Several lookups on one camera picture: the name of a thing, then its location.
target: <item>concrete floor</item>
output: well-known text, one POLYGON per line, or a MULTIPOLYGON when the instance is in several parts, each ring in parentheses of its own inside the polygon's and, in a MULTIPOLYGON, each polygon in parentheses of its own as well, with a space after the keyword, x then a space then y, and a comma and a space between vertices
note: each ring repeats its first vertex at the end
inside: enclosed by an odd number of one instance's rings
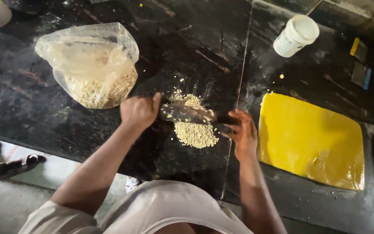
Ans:
MULTIPOLYGON (((29 154, 45 156, 47 161, 39 164, 30 172, 0 181, 0 234, 18 233, 28 215, 47 201, 60 184, 80 166, 80 163, 77 162, 5 142, 2 142, 0 162, 15 160, 29 154)), ((109 207, 126 195, 126 178, 127 176, 116 174, 105 202, 95 215, 97 220, 103 220, 109 207)), ((226 203, 223 205, 237 216, 241 216, 241 207, 226 203)), ((342 233, 290 219, 283 219, 283 222, 290 234, 342 233)))

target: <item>scraper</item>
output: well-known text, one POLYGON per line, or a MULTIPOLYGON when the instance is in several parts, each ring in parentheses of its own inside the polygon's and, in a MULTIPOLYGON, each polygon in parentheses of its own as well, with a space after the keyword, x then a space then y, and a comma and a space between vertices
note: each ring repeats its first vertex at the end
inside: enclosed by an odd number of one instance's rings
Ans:
POLYGON ((211 109, 199 109, 190 106, 161 104, 158 118, 172 122, 186 122, 193 124, 239 124, 240 120, 229 115, 218 115, 211 109))

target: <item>black granite countertop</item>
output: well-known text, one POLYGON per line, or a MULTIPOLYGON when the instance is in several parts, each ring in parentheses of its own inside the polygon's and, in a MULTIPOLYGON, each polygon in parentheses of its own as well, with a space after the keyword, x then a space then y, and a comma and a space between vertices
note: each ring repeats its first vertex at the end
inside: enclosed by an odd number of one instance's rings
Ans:
MULTIPOLYGON (((350 82, 356 61, 348 53, 353 37, 320 25, 320 36, 312 45, 291 58, 280 57, 272 43, 293 13, 260 3, 44 4, 43 12, 35 16, 14 12, 13 20, 0 28, 0 140, 77 162, 105 142, 120 124, 119 108, 86 109, 74 101, 34 46, 39 36, 60 29, 120 22, 140 50, 131 95, 162 92, 169 98, 176 87, 201 96, 203 104, 219 112, 236 106, 246 109, 257 122, 262 97, 270 89, 359 121, 366 160, 364 191, 331 188, 266 165, 263 170, 282 216, 350 233, 374 231, 373 48, 368 56, 373 77, 365 91, 350 82)), ((118 172, 144 180, 190 182, 216 199, 239 204, 239 163, 230 153, 231 142, 221 137, 214 147, 196 149, 176 139, 171 123, 153 124, 118 172)))

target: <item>white shirt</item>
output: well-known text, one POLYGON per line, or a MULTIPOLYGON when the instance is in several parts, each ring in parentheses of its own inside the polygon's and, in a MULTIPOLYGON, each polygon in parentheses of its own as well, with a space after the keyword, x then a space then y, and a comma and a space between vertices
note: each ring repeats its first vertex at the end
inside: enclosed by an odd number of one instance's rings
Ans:
POLYGON ((19 233, 153 234, 179 222, 206 226, 223 234, 252 234, 204 190, 170 180, 138 186, 113 205, 101 227, 84 212, 48 201, 30 214, 19 233))

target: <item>plastic bag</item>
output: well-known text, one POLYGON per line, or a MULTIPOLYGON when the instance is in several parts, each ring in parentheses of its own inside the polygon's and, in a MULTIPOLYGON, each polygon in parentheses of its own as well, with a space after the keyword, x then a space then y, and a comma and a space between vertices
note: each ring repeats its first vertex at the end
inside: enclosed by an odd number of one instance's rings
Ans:
POLYGON ((138 45, 120 23, 53 32, 39 38, 35 51, 53 67, 56 81, 86 108, 118 106, 138 78, 138 45))

